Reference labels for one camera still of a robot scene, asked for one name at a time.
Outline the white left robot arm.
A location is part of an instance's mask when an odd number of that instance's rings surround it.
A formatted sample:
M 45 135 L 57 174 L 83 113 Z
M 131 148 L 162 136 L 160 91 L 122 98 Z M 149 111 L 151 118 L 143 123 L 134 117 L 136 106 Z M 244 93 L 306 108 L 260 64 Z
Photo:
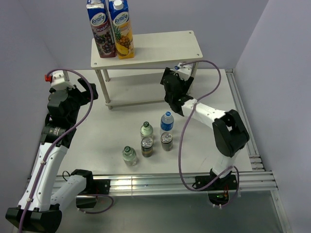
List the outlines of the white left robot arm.
M 63 211 L 77 195 L 96 194 L 92 172 L 83 169 L 74 170 L 68 181 L 52 193 L 57 172 L 76 132 L 79 110 L 98 98 L 95 84 L 87 84 L 82 78 L 78 82 L 84 92 L 71 84 L 60 90 L 50 89 L 34 172 L 17 207 L 8 208 L 5 215 L 20 232 L 54 233 Z

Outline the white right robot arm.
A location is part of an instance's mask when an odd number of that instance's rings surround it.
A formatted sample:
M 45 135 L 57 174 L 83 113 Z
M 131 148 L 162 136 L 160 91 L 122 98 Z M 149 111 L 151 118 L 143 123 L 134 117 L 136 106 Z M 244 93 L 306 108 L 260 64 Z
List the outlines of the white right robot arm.
M 180 173 L 179 176 L 182 184 L 190 191 L 205 191 L 210 187 L 221 189 L 226 185 L 232 170 L 236 168 L 235 159 L 250 136 L 236 110 L 218 110 L 188 95 L 193 80 L 192 76 L 183 80 L 178 70 L 165 68 L 160 81 L 165 90 L 164 100 L 173 112 L 186 117 L 187 120 L 195 119 L 210 127 L 220 156 L 210 170 L 210 181 L 203 187 L 190 187 L 186 184 L 183 174 Z

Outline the beige two-tier shelf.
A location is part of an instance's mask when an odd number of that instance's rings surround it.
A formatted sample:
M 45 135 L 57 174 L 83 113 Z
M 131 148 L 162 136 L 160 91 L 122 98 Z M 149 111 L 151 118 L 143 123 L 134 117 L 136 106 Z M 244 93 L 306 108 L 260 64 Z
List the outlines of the beige two-tier shelf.
M 92 41 L 91 68 L 108 109 L 164 102 L 165 68 L 203 57 L 193 31 L 136 34 L 133 40 L 135 56 L 129 59 L 101 58 Z

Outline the dark can right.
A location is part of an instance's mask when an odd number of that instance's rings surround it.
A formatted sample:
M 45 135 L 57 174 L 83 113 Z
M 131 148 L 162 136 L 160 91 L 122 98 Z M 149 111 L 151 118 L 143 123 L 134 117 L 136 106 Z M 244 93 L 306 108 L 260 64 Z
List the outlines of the dark can right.
M 162 148 L 171 151 L 173 148 L 173 136 L 170 132 L 164 132 L 160 137 Z

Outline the dark can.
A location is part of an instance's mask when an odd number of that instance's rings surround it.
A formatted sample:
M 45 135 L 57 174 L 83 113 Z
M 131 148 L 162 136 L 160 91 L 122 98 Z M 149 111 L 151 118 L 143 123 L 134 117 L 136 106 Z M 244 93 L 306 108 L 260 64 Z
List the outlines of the dark can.
M 144 157 L 151 157 L 153 154 L 154 141 L 151 137 L 144 137 L 141 140 L 141 153 Z
M 164 132 L 160 137 L 162 148 L 171 151 L 173 148 L 173 136 L 170 132 Z

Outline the Chang soda bottle rear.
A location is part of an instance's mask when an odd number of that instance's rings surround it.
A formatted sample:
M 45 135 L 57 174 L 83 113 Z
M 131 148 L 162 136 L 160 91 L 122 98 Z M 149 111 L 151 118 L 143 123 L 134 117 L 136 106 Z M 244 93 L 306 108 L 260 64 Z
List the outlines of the Chang soda bottle rear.
M 140 137 L 141 139 L 145 137 L 154 138 L 154 130 L 151 124 L 148 121 L 145 121 L 140 128 Z

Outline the chang soda bottle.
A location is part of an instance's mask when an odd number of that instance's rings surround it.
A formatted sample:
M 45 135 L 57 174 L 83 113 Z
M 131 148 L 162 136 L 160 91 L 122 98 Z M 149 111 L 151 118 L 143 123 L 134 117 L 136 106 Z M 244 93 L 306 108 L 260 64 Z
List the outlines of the chang soda bottle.
M 138 162 L 138 157 L 137 157 L 136 151 L 130 146 L 124 147 L 124 149 L 122 151 L 122 156 L 123 156 L 124 162 L 128 166 L 135 166 Z
M 154 130 L 151 124 L 148 121 L 145 121 L 140 128 L 140 137 L 141 139 L 145 137 L 154 138 Z

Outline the dark can left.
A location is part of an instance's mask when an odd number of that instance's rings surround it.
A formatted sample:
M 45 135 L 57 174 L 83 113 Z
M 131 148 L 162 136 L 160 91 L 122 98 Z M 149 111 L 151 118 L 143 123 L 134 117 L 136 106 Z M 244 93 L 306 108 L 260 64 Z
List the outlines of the dark can left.
M 141 153 L 144 157 L 151 157 L 153 154 L 154 141 L 151 137 L 144 137 L 141 140 Z

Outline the pineapple juice carton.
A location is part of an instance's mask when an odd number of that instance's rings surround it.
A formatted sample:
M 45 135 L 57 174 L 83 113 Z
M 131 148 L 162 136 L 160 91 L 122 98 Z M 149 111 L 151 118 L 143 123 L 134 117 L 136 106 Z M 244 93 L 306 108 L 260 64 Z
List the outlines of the pineapple juice carton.
M 119 59 L 134 58 L 135 49 L 128 2 L 126 0 L 110 0 L 109 12 Z

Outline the grape juice carton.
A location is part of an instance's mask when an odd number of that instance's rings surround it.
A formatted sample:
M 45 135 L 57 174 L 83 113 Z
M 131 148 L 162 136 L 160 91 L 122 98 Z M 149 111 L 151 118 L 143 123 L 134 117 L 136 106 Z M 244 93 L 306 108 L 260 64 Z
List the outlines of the grape juice carton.
M 116 57 L 115 41 L 105 1 L 88 0 L 86 9 L 99 56 Z

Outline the Chang soda bottle front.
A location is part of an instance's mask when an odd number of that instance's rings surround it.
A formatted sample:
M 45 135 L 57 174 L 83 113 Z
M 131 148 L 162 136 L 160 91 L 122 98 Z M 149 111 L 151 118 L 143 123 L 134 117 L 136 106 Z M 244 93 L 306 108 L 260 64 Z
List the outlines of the Chang soda bottle front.
M 122 156 L 123 156 L 124 162 L 128 166 L 135 166 L 138 162 L 138 157 L 137 157 L 136 151 L 130 146 L 124 147 L 124 149 L 122 151 Z

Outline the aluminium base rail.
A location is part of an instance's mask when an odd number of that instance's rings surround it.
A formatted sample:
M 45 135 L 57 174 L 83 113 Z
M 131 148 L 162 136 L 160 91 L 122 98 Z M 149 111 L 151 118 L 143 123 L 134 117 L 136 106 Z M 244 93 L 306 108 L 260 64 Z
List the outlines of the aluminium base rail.
M 149 196 L 192 194 L 178 174 L 95 175 L 94 180 L 110 180 L 109 195 Z M 240 192 L 275 191 L 277 183 L 272 172 L 241 172 Z

